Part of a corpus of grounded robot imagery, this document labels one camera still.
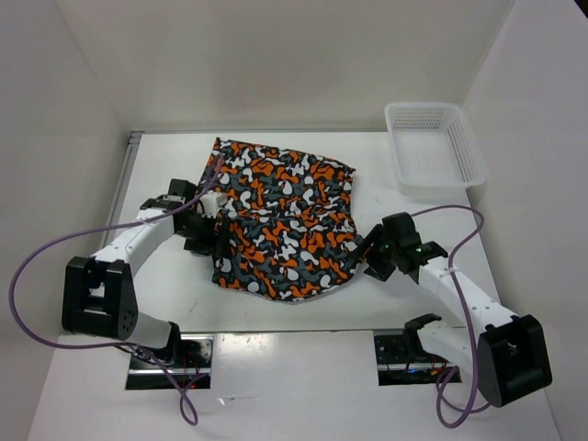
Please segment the orange camouflage shorts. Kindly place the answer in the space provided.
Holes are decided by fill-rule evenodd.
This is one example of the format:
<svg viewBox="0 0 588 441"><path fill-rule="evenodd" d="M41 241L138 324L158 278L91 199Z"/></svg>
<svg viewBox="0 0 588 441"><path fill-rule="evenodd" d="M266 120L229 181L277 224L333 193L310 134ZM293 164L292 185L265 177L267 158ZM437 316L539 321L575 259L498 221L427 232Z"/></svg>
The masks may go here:
<svg viewBox="0 0 588 441"><path fill-rule="evenodd" d="M361 237L352 217L356 170L334 158L216 139L205 168L227 203L233 256L211 280L267 300L311 300L354 276Z"/></svg>

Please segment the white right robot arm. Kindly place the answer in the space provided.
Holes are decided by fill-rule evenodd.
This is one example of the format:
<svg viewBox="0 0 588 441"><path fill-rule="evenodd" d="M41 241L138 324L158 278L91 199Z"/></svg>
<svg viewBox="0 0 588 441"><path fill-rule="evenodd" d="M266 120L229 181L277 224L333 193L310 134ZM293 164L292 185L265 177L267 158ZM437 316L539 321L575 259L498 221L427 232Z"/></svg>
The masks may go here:
<svg viewBox="0 0 588 441"><path fill-rule="evenodd" d="M475 391L504 407L551 385L553 377L541 323L498 303L455 265L455 252L422 240L413 215L390 215L353 252L366 274L386 281L399 271L447 307L465 326L459 333L435 314L408 321L403 351L413 361L440 356L470 375Z"/></svg>

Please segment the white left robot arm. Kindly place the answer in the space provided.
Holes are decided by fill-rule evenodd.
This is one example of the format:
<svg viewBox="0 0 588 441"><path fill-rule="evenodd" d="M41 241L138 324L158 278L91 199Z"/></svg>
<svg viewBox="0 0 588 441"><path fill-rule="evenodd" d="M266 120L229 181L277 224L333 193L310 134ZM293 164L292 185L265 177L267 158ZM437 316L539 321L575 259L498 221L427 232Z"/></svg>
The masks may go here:
<svg viewBox="0 0 588 441"><path fill-rule="evenodd" d="M111 243L67 264L62 328L132 345L166 368L179 363L188 349L178 324L140 312L134 278L173 236L197 254L219 251L214 228L227 201L224 192L174 179L166 193L143 202L135 221Z"/></svg>

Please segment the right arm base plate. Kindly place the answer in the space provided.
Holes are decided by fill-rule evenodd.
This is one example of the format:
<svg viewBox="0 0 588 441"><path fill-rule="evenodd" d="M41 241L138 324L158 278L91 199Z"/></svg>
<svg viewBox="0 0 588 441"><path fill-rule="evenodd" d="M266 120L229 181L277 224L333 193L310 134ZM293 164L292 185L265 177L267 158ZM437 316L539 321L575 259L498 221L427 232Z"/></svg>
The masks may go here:
<svg viewBox="0 0 588 441"><path fill-rule="evenodd" d="M380 387L434 384L453 365L439 356L417 358L409 354L401 334L374 334Z"/></svg>

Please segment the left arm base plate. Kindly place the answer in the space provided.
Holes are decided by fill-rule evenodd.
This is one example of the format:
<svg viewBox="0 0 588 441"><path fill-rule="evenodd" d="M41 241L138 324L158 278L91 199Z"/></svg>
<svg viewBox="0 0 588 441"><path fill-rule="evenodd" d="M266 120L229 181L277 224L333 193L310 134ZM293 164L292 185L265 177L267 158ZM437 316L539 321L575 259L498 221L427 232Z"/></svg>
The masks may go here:
<svg viewBox="0 0 588 441"><path fill-rule="evenodd" d="M213 334L183 334L185 352L175 361L162 361L178 385L189 390L210 388L214 349ZM171 390L174 386L164 372L141 350L126 349L130 363L126 390Z"/></svg>

